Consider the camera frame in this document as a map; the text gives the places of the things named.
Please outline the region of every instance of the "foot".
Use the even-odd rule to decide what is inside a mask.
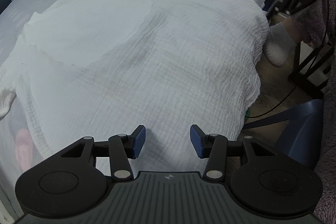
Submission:
[[[262,52],[274,67],[280,68],[286,63],[295,46],[283,24],[278,23],[270,27]]]

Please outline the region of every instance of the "white blanket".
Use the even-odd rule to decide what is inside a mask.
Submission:
[[[16,94],[44,158],[143,124],[135,173],[202,170],[190,126],[236,139],[267,33],[253,0],[58,0],[1,66],[0,116]]]

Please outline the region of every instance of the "pink pattern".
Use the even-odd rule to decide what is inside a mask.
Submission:
[[[23,172],[31,168],[33,158],[33,140],[30,132],[26,128],[22,128],[17,132],[15,138],[15,155]]]

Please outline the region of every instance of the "person's leg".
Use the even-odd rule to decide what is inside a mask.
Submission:
[[[286,18],[269,29],[262,52],[274,67],[282,67],[295,46],[302,41],[291,17]]]

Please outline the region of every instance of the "wooden floor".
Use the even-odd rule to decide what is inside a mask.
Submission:
[[[250,116],[257,116],[269,111],[281,100],[283,100],[293,89],[293,83],[290,83],[287,79],[288,75],[293,70],[293,61],[294,51],[291,53],[286,64],[282,68],[273,67],[267,61],[265,56],[262,56],[260,62],[256,66],[261,80],[261,92],[257,101],[251,106]],[[311,99],[312,98],[309,97],[300,88],[296,88],[293,93],[274,111],[257,119],[248,119],[247,122],[252,122],[267,116],[274,115],[295,105],[310,101]],[[238,140],[241,141],[244,136],[250,135],[258,138],[264,143],[274,145],[287,124],[288,122],[281,122],[266,127],[243,130],[240,133]],[[226,176],[229,178],[234,170],[238,167],[239,158],[228,158]]]

